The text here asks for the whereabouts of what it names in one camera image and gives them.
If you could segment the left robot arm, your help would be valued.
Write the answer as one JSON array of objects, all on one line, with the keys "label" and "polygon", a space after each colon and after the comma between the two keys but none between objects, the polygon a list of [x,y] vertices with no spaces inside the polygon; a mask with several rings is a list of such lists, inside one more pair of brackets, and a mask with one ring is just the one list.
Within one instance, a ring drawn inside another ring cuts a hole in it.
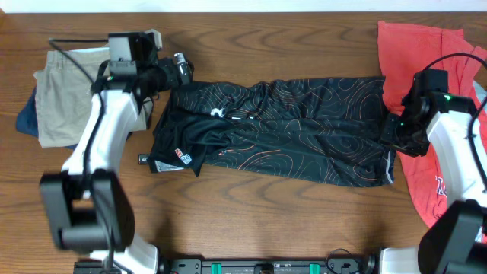
[{"label": "left robot arm", "polygon": [[40,193],[54,245],[86,253],[95,273],[156,273],[159,250],[135,232],[135,216],[118,173],[127,137],[152,94],[188,84],[193,64],[182,53],[164,59],[102,62],[81,140]]}]

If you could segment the black cycling jersey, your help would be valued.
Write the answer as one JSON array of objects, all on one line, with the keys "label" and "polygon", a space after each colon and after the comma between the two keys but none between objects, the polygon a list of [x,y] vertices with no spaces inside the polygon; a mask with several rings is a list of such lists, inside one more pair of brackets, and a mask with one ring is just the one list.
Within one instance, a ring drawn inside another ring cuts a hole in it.
[{"label": "black cycling jersey", "polygon": [[393,182],[380,143],[384,78],[196,81],[171,91],[147,162],[154,173],[204,164],[316,183]]}]

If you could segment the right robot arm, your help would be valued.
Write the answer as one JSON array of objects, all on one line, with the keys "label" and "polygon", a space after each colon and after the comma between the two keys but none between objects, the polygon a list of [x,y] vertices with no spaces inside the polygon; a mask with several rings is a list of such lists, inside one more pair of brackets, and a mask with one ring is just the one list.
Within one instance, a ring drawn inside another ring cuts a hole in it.
[{"label": "right robot arm", "polygon": [[447,210],[417,247],[380,252],[378,273],[484,273],[486,153],[472,99],[444,92],[411,92],[388,132],[390,144],[411,156],[432,147],[447,191]]}]

